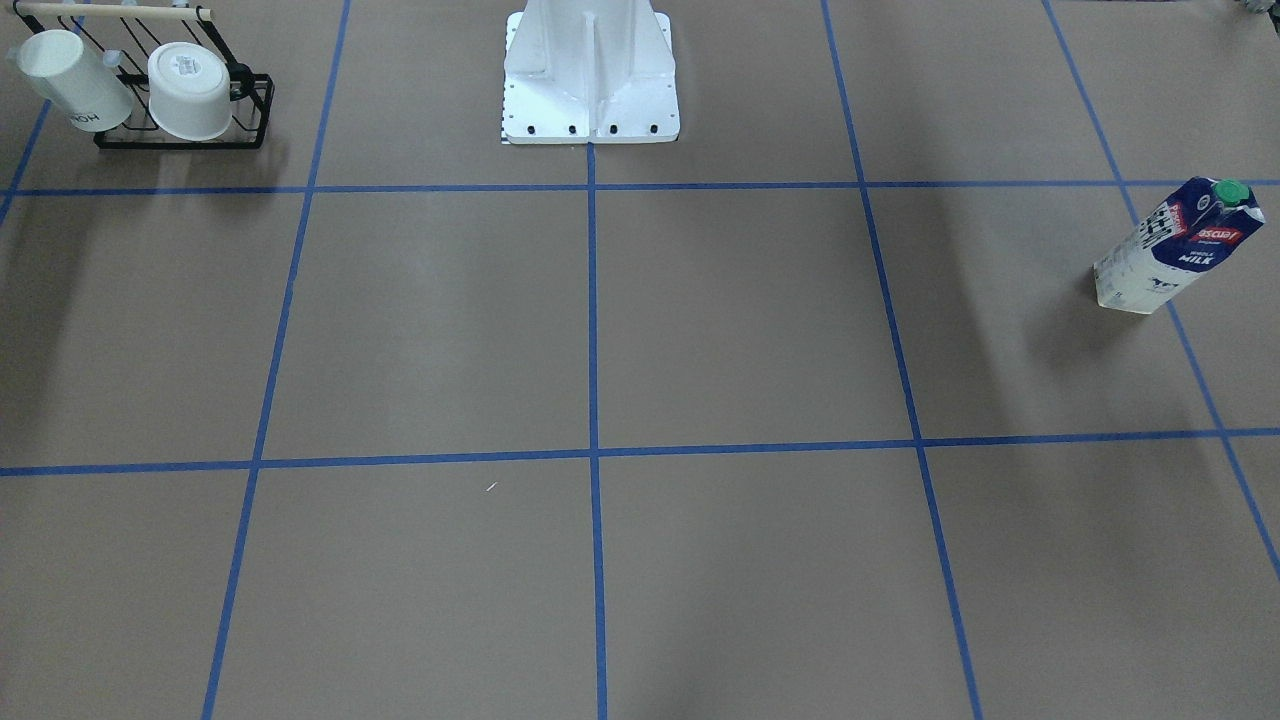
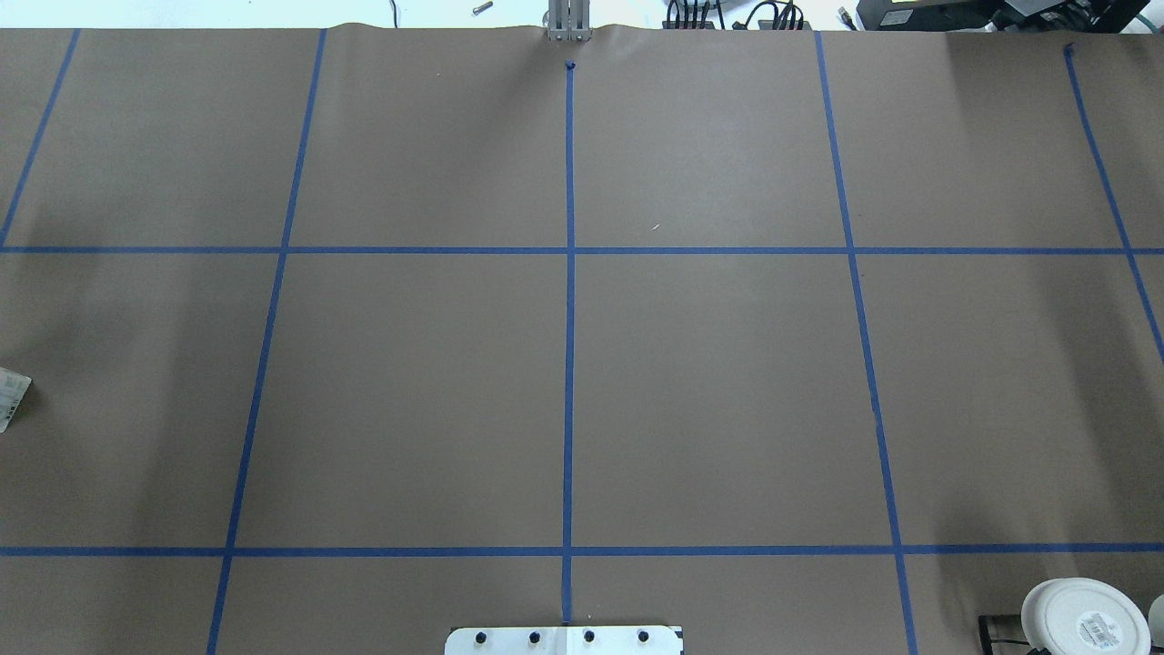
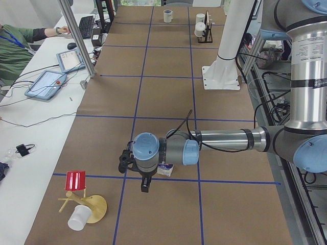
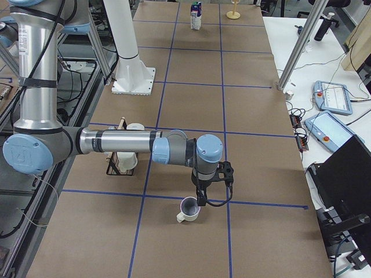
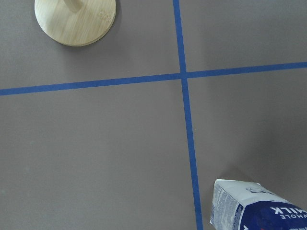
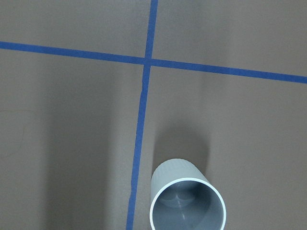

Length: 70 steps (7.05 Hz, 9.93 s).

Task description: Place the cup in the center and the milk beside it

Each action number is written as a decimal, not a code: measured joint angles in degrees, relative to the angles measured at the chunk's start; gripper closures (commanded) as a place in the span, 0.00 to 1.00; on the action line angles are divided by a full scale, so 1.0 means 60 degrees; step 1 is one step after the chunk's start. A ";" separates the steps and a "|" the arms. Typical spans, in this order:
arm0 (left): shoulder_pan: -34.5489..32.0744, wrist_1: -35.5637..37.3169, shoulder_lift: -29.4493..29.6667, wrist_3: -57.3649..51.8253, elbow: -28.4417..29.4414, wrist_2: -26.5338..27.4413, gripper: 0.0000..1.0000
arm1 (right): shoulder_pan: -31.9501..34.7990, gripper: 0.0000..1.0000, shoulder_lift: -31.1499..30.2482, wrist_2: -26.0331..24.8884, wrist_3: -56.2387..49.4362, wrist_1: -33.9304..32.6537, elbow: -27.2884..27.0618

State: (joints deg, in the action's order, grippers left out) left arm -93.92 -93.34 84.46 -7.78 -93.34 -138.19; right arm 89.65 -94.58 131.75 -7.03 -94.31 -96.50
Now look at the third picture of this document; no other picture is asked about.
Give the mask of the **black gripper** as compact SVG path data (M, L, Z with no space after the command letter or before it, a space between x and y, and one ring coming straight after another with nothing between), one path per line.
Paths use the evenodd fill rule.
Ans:
M153 175L155 175L155 171L151 172L140 172L142 176L142 183L141 183L141 192L149 192L150 182Z

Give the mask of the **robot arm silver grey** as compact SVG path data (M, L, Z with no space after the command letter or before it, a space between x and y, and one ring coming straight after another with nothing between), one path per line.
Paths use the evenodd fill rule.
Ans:
M265 1L261 33L292 41L290 119L253 129L170 130L164 138L145 132L128 144L119 171L142 176L148 192L159 164L194 165L201 150L274 153L311 173L326 171L326 1Z

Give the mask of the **person's hand with watch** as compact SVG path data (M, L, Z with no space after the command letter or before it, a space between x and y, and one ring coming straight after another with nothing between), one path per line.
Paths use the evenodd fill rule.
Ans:
M70 34L71 32L69 30L69 27L63 26L63 27L60 28L60 33L61 34Z

